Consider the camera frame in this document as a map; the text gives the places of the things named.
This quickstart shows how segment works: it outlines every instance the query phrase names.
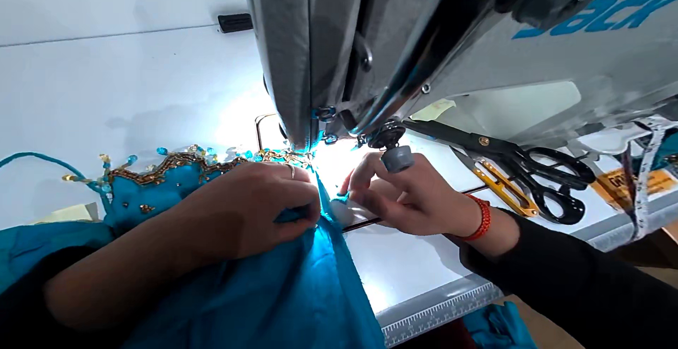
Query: black scissors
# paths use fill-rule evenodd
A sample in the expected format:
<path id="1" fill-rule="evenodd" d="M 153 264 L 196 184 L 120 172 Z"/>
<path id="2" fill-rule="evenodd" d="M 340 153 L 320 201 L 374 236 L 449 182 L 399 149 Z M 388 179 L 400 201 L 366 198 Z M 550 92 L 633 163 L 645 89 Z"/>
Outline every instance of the black scissors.
<path id="1" fill-rule="evenodd" d="M 537 147 L 524 150 L 511 142 L 477 133 L 464 132 L 436 121 L 405 120 L 403 123 L 412 131 L 435 137 L 447 143 L 459 145 L 465 150 L 481 154 L 504 167 L 517 180 L 530 189 L 534 202 L 545 218 L 550 221 L 564 225 L 573 225 L 582 220 L 586 206 L 584 206 L 581 200 L 570 196 L 570 189 L 586 189 L 590 183 L 595 181 L 595 174 L 580 160 L 550 148 Z M 569 168 L 575 174 L 572 175 L 538 163 L 531 157 L 532 155 L 550 158 Z M 562 187 L 558 190 L 547 188 L 535 181 L 528 171 L 560 183 Z M 548 209 L 545 197 L 560 205 L 563 209 L 563 215 L 558 217 L 552 213 Z"/>

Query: gold embroidery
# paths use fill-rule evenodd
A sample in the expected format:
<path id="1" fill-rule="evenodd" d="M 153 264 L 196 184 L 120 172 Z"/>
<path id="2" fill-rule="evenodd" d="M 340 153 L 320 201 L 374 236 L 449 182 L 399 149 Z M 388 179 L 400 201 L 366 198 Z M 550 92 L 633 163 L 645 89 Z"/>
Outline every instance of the gold embroidery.
<path id="1" fill-rule="evenodd" d="M 285 163 L 296 164 L 301 168 L 308 168 L 310 166 L 309 159 L 306 155 L 296 152 L 284 152 L 278 153 L 272 150 L 261 150 L 259 155 L 262 157 L 262 161 L 274 161 L 282 160 Z M 197 156 L 191 152 L 173 152 L 167 154 L 167 157 L 163 162 L 158 165 L 152 172 L 149 173 L 135 173 L 130 172 L 127 169 L 120 167 L 110 171 L 108 176 L 108 182 L 113 182 L 115 177 L 122 177 L 128 180 L 136 182 L 138 185 L 147 185 L 149 183 L 154 183 L 159 185 L 165 181 L 165 172 L 184 165 L 190 165 L 191 163 L 197 163 L 200 165 L 201 174 L 198 179 L 199 183 L 203 181 L 207 182 L 209 180 L 208 175 L 214 172 L 228 172 L 235 168 L 238 164 L 249 163 L 250 161 L 245 157 L 238 156 L 228 163 L 214 163 L 208 164 L 207 160 L 202 156 Z"/>

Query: beaded bracelet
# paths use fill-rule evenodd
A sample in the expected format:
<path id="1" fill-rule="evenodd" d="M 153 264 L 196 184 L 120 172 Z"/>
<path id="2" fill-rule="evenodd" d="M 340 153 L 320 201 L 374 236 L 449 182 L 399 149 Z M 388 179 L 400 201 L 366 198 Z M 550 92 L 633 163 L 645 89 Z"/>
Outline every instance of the beaded bracelet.
<path id="1" fill-rule="evenodd" d="M 467 197 L 470 199 L 474 200 L 478 206 L 480 206 L 480 211 L 482 214 L 482 220 L 480 222 L 480 226 L 478 227 L 478 230 L 476 230 L 473 234 L 470 236 L 460 236 L 459 239 L 462 241 L 474 241 L 481 236 L 485 235 L 485 233 L 489 230 L 489 223 L 491 222 L 490 220 L 490 215 L 489 215 L 489 202 L 486 200 L 481 200 L 479 198 L 476 198 L 470 194 L 465 194 Z"/>

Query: silver ring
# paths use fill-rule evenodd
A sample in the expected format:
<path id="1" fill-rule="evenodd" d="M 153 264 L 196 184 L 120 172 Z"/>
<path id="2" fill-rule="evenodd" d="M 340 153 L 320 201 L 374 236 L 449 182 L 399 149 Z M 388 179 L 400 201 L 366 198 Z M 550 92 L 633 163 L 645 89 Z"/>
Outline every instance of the silver ring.
<path id="1" fill-rule="evenodd" d="M 292 165 L 290 163 L 285 163 L 285 165 L 290 167 L 290 170 L 292 171 L 292 179 L 294 180 L 294 165 Z"/>

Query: tape measure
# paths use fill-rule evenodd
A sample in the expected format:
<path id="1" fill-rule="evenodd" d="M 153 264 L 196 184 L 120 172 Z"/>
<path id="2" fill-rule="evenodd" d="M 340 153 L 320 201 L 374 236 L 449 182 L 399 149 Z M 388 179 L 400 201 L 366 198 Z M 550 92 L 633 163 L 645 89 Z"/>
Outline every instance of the tape measure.
<path id="1" fill-rule="evenodd" d="M 504 294 L 501 290 L 488 282 L 478 288 L 438 303 L 382 328 L 386 347 L 392 348 L 426 331 L 483 308 L 502 297 L 504 297 Z"/>

